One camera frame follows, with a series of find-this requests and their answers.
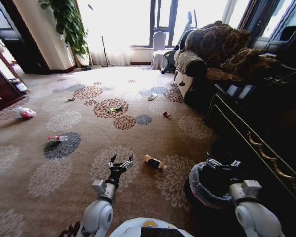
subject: plastic bag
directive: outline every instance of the plastic bag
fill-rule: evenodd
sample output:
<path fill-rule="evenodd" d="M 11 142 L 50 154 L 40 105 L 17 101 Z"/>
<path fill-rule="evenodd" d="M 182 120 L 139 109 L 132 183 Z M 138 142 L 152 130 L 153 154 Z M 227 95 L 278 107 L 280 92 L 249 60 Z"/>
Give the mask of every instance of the plastic bag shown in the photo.
<path fill-rule="evenodd" d="M 16 107 L 16 112 L 24 118 L 31 118 L 36 115 L 34 110 L 31 110 L 30 108 L 22 108 L 21 106 Z"/>
<path fill-rule="evenodd" d="M 225 193 L 222 197 L 219 197 L 211 193 L 204 185 L 201 183 L 200 174 L 204 167 L 206 167 L 207 162 L 202 162 L 195 165 L 189 175 L 189 184 L 193 192 L 193 195 L 200 200 L 205 206 L 214 209 L 223 209 L 232 204 L 232 198 L 230 193 Z"/>

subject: small trash item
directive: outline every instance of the small trash item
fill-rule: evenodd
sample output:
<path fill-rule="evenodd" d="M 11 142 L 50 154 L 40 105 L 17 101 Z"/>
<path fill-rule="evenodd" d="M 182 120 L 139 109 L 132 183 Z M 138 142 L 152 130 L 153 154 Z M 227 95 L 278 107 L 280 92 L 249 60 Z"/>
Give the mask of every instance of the small trash item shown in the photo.
<path fill-rule="evenodd" d="M 49 136 L 48 137 L 49 141 L 53 142 L 67 142 L 69 140 L 68 136 Z"/>
<path fill-rule="evenodd" d="M 110 109 L 108 109 L 108 113 L 111 113 L 111 112 L 117 112 L 117 111 L 119 111 L 119 110 L 122 110 L 124 107 L 122 106 L 122 105 L 120 105 L 120 106 L 117 106 L 117 107 L 115 107 L 115 108 L 110 108 Z"/>
<path fill-rule="evenodd" d="M 166 169 L 167 166 L 160 160 L 153 158 L 150 155 L 145 155 L 144 156 L 144 161 L 147 162 L 148 164 L 156 167 L 156 168 L 160 168 L 160 169 Z"/>
<path fill-rule="evenodd" d="M 73 96 L 72 98 L 68 98 L 68 101 L 74 101 L 75 97 Z"/>
<path fill-rule="evenodd" d="M 30 92 L 25 84 L 18 78 L 9 79 L 9 82 L 11 82 L 11 84 L 22 94 L 27 94 Z"/>
<path fill-rule="evenodd" d="M 148 100 L 154 100 L 157 96 L 158 96 L 158 94 L 156 94 L 156 93 L 151 94 L 151 95 L 148 97 Z"/>
<path fill-rule="evenodd" d="M 171 114 L 169 114 L 168 112 L 164 112 L 163 115 L 167 118 L 171 118 Z"/>
<path fill-rule="evenodd" d="M 21 106 L 16 107 L 16 112 L 24 118 L 31 118 L 36 115 L 34 110 L 30 108 L 22 108 Z"/>

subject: white chair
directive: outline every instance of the white chair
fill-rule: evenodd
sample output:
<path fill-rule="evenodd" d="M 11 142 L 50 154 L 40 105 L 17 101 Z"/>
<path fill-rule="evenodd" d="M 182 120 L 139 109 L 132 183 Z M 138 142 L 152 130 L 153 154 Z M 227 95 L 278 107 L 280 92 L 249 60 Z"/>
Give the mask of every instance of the white chair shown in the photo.
<path fill-rule="evenodd" d="M 162 31 L 153 35 L 153 55 L 151 66 L 152 69 L 158 70 L 167 66 L 167 60 L 164 54 L 168 51 L 166 48 L 166 34 Z"/>

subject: potted plant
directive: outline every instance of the potted plant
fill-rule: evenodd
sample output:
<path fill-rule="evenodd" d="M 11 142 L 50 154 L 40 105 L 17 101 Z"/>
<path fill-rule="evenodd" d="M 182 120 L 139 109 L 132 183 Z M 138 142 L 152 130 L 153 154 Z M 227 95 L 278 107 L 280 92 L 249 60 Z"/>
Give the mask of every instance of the potted plant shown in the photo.
<path fill-rule="evenodd" d="M 89 67 L 86 32 L 81 16 L 72 0 L 39 0 L 38 2 L 44 10 L 48 7 L 53 9 L 56 31 L 61 35 L 65 33 L 65 43 L 71 46 L 80 63 Z"/>

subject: green leaves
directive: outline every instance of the green leaves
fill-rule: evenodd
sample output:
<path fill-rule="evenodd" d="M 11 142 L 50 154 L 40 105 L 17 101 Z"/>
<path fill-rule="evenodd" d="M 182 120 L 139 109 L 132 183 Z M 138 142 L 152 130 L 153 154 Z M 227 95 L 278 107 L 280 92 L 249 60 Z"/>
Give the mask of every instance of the green leaves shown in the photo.
<path fill-rule="evenodd" d="M 57 22 L 56 31 L 61 35 L 66 33 L 65 43 L 72 47 L 75 54 L 80 56 L 85 54 L 87 52 L 87 43 L 84 40 L 86 32 L 72 0 L 39 0 L 38 3 L 42 9 L 47 9 L 49 6 L 53 9 Z"/>

